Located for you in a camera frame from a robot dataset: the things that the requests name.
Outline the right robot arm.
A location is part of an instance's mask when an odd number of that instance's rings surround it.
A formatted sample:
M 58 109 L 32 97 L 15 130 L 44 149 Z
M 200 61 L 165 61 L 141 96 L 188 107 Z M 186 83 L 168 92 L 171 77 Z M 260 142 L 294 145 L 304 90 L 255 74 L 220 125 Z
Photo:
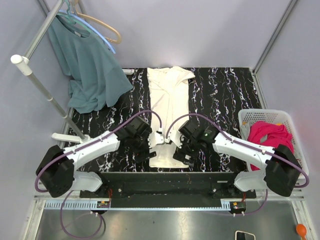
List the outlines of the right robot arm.
M 211 150 L 258 167 L 256 171 L 241 171 L 227 185 L 228 195 L 239 198 L 249 190 L 271 190 L 290 197 L 302 167 L 285 145 L 263 146 L 234 137 L 217 127 L 206 128 L 187 120 L 178 130 L 170 130 L 167 138 L 176 145 L 173 158 L 191 163 L 199 150 Z

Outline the white t shirt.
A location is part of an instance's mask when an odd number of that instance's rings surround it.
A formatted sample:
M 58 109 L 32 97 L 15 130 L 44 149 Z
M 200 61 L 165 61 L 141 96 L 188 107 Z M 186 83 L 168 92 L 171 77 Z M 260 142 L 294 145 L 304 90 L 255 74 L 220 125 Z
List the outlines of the white t shirt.
M 162 122 L 162 132 L 178 117 L 189 113 L 189 80 L 195 78 L 192 71 L 179 66 L 147 68 L 150 109 L 156 112 Z M 152 148 L 156 156 L 149 160 L 151 168 L 179 169 L 188 165 L 175 160 L 175 144 L 156 145 Z

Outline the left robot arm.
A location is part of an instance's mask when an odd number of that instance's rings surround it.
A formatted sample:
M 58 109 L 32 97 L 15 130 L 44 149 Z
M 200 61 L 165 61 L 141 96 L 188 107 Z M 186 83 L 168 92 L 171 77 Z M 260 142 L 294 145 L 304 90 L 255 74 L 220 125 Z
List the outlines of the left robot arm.
M 47 150 L 35 172 L 36 182 L 41 182 L 44 191 L 53 198 L 69 191 L 91 192 L 95 197 L 103 198 L 108 195 L 108 181 L 97 171 L 79 169 L 104 154 L 116 152 L 121 146 L 130 147 L 138 163 L 147 161 L 156 156 L 150 149 L 162 143 L 162 133 L 161 127 L 152 129 L 137 116 L 87 142 L 67 148 L 54 145 Z

